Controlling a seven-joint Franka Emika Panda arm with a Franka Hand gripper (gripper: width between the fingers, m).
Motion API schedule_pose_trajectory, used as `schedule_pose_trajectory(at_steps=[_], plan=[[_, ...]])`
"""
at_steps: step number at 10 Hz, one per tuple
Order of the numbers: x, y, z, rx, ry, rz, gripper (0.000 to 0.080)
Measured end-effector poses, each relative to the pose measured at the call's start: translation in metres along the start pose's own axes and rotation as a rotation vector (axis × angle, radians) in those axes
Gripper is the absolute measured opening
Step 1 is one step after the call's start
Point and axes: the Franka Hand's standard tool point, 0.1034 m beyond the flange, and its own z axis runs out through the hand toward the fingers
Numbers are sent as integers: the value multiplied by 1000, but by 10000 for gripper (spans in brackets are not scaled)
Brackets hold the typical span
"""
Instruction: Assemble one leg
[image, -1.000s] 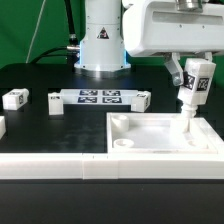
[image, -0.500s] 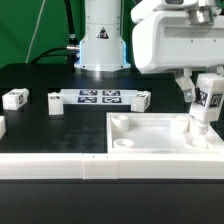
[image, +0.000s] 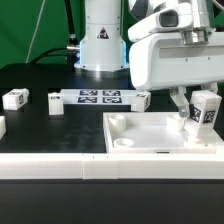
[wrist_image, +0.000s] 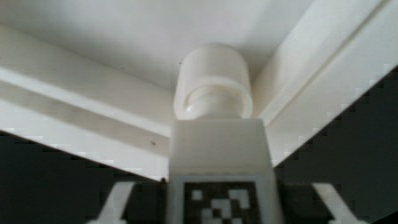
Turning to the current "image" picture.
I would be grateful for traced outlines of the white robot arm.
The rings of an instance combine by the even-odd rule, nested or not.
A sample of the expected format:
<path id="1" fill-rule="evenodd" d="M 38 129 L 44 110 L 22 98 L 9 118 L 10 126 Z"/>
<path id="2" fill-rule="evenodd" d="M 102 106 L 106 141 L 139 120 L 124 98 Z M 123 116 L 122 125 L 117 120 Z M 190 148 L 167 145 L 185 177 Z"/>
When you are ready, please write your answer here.
<path id="1" fill-rule="evenodd" d="M 95 77 L 128 67 L 139 91 L 169 89 L 183 117 L 186 86 L 224 82 L 224 32 L 213 26 L 212 0 L 128 0 L 138 22 L 120 34 L 121 0 L 84 0 L 86 28 L 77 68 Z"/>

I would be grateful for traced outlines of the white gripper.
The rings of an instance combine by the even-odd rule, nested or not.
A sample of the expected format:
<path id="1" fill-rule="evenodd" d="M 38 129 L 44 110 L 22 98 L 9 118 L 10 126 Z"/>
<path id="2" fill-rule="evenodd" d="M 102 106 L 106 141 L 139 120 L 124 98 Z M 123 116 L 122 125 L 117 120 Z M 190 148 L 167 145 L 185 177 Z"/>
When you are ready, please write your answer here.
<path id="1" fill-rule="evenodd" d="M 224 32 L 212 33 L 205 45 L 184 45 L 180 33 L 153 34 L 132 45 L 129 62 L 138 91 L 170 88 L 179 116 L 188 117 L 183 86 L 202 84 L 202 91 L 217 94 L 216 82 L 224 82 Z"/>

